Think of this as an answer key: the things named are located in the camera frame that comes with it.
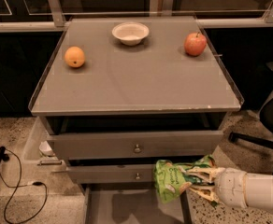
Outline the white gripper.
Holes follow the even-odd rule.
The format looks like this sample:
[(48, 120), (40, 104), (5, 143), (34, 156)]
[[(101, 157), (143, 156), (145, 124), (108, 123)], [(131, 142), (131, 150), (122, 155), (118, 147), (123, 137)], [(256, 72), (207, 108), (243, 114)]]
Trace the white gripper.
[(214, 180), (215, 187), (191, 185), (190, 190), (211, 203), (222, 203), (237, 208), (246, 208), (245, 181), (246, 173), (232, 168), (199, 168), (195, 167), (186, 172), (187, 175), (197, 176), (207, 183)]

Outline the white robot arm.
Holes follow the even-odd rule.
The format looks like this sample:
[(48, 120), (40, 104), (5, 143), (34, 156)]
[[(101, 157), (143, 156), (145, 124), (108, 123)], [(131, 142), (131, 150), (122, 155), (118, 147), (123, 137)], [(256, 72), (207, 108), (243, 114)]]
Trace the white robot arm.
[(233, 168), (193, 168), (188, 174), (203, 178), (202, 185), (191, 185), (190, 190), (210, 202), (261, 209), (273, 215), (273, 175)]

